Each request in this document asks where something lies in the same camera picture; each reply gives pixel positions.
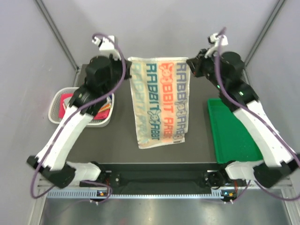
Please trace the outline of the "orange white patterned towel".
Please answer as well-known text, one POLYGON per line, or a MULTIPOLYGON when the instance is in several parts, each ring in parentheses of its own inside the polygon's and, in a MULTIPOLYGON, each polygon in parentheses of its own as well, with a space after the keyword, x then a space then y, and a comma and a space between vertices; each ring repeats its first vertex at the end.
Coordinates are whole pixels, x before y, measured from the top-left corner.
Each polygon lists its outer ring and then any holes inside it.
POLYGON ((106 98, 106 103, 100 108, 99 113, 110 109, 111 105, 112 105, 112 95, 106 98))

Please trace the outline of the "white letter print towel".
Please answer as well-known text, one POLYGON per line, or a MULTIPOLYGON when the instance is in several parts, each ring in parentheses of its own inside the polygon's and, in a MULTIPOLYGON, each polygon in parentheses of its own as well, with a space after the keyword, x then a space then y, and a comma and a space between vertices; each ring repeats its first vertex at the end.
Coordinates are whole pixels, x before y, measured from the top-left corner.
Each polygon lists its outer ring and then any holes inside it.
POLYGON ((128 59, 138 147, 183 143, 188 132, 191 70, 186 57, 128 59))

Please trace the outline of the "pink microfiber towel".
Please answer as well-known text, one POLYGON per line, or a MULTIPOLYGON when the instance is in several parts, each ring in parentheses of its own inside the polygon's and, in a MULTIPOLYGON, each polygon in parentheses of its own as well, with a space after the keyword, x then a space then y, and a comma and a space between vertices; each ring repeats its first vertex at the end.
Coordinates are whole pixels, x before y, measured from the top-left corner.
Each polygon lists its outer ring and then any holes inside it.
MULTIPOLYGON (((64 105, 63 100, 67 97, 72 97, 72 96, 73 96, 73 93, 66 93, 66 94, 61 95, 61 97, 60 97, 60 109, 59 109, 59 113, 58 113, 58 116, 59 116, 60 119, 63 118, 63 116, 65 114, 65 111, 66 111, 66 108, 67 108, 67 106, 64 105)), ((94 117, 94 119, 95 120, 105 120, 108 117, 110 110, 111 109, 108 109, 108 110, 103 111, 103 112, 98 112, 98 114, 94 117)))

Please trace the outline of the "white waffle towel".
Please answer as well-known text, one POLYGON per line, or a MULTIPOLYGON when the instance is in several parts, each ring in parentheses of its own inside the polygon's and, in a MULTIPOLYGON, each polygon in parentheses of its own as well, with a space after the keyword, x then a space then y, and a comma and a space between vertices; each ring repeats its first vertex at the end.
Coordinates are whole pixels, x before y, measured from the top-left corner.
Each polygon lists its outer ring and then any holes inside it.
POLYGON ((64 105, 68 106, 69 102, 70 102, 71 97, 67 97, 63 100, 64 105))

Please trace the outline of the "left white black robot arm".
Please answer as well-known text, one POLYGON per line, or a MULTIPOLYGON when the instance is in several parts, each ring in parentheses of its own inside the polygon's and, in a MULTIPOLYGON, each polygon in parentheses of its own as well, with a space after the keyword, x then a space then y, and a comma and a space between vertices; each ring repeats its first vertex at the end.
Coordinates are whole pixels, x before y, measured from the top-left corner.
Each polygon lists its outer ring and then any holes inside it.
POLYGON ((70 163, 69 152, 81 132, 106 102, 130 76, 126 74, 124 56, 96 56, 87 65, 84 83, 78 87, 67 105, 65 114, 46 146, 27 159, 27 164, 58 188, 73 181, 90 180, 96 186, 106 182, 106 174, 94 163, 70 163))

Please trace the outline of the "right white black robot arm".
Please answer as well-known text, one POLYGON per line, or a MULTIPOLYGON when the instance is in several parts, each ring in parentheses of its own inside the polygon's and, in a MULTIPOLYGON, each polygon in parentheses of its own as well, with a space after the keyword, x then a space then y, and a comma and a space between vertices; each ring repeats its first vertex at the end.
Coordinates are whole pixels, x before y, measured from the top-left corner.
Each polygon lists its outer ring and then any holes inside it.
POLYGON ((242 80, 244 62, 236 52, 225 52, 219 59, 220 77, 226 93, 219 97, 253 138, 263 159, 258 161, 229 161, 219 173, 223 185, 237 179, 253 180, 264 188, 271 188, 291 175, 298 167, 286 144, 264 112, 254 89, 242 80))

